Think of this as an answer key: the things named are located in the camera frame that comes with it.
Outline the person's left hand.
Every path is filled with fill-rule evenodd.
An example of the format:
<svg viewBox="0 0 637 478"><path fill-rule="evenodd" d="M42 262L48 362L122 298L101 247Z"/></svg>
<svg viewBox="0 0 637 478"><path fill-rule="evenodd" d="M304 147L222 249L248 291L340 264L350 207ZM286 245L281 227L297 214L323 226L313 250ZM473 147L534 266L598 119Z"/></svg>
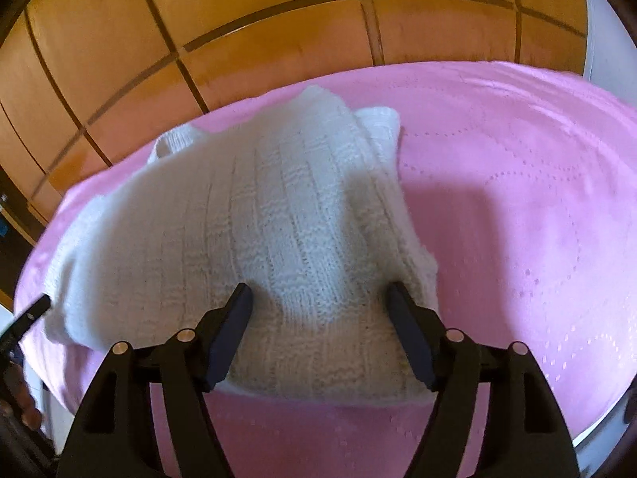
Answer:
<svg viewBox="0 0 637 478"><path fill-rule="evenodd" d="M35 406L35 399L29 391L23 368L15 362L11 362L4 372L3 381L17 404L21 423L32 431L39 431L43 420L42 413Z"/></svg>

